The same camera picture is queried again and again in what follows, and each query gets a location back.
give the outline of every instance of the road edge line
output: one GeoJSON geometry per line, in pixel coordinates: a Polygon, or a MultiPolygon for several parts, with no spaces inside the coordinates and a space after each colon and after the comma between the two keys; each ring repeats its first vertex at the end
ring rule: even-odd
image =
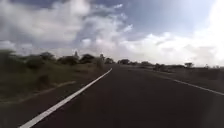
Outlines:
{"type": "Polygon", "coordinates": [[[211,90],[211,89],[208,89],[208,88],[200,87],[198,85],[190,84],[190,83],[187,83],[187,82],[183,82],[183,81],[180,81],[180,80],[176,80],[176,79],[172,79],[172,78],[164,77],[164,76],[160,76],[160,75],[155,75],[155,76],[224,96],[224,93],[222,93],[222,92],[218,92],[218,91],[214,91],[214,90],[211,90]]]}
{"type": "Polygon", "coordinates": [[[47,116],[49,116],[51,113],[53,113],[54,111],[56,111],[58,108],[62,107],[63,105],[65,105],[66,103],[68,103],[70,100],[72,100],[73,98],[75,98],[76,96],[78,96],[80,93],[82,93],[83,91],[85,91],[87,88],[89,88],[91,85],[93,85],[94,83],[96,83],[98,80],[100,80],[101,78],[103,78],[104,76],[106,76],[111,71],[112,71],[112,68],[109,71],[107,71],[106,73],[104,73],[103,75],[101,75],[100,77],[98,77],[97,79],[95,79],[94,81],[90,82],[89,84],[87,84],[86,86],[84,86],[83,88],[81,88],[80,90],[74,92],[73,94],[71,94],[70,96],[68,96],[65,99],[61,100],[60,102],[58,102],[54,106],[50,107],[46,111],[44,111],[41,114],[37,115],[36,117],[34,117],[33,119],[31,119],[30,121],[28,121],[25,124],[21,125],[19,128],[31,128],[32,126],[34,126],[35,124],[37,124],[38,122],[40,122],[41,120],[43,120],[44,118],[46,118],[47,116]]]}

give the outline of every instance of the cloud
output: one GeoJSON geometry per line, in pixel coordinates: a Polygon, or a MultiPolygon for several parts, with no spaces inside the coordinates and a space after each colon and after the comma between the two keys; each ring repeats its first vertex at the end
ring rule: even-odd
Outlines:
{"type": "Polygon", "coordinates": [[[208,27],[191,37],[164,32],[128,40],[126,33],[134,32],[134,26],[126,25],[127,16],[116,11],[122,4],[106,7],[88,0],[70,0],[55,2],[51,8],[35,8],[4,0],[0,1],[0,38],[4,40],[0,48],[22,54],[48,50],[61,56],[78,50],[152,63],[224,65],[223,5],[222,0],[216,0],[208,27]]]}
{"type": "Polygon", "coordinates": [[[90,5],[85,0],[71,0],[64,4],[56,2],[49,9],[0,1],[0,23],[5,30],[1,33],[5,34],[6,40],[16,42],[25,39],[33,42],[71,42],[82,29],[82,18],[88,15],[89,10],[90,5]]]}

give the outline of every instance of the asphalt road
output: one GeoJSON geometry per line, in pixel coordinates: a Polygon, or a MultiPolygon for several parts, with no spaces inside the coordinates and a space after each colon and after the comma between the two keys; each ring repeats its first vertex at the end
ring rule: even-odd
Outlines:
{"type": "Polygon", "coordinates": [[[115,67],[35,128],[224,128],[224,96],[115,67]]]}

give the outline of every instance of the blue sky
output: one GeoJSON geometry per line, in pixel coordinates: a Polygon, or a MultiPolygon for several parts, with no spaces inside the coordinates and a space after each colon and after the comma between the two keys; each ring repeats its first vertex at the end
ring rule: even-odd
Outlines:
{"type": "Polygon", "coordinates": [[[222,0],[0,0],[0,48],[224,65],[222,0]]]}

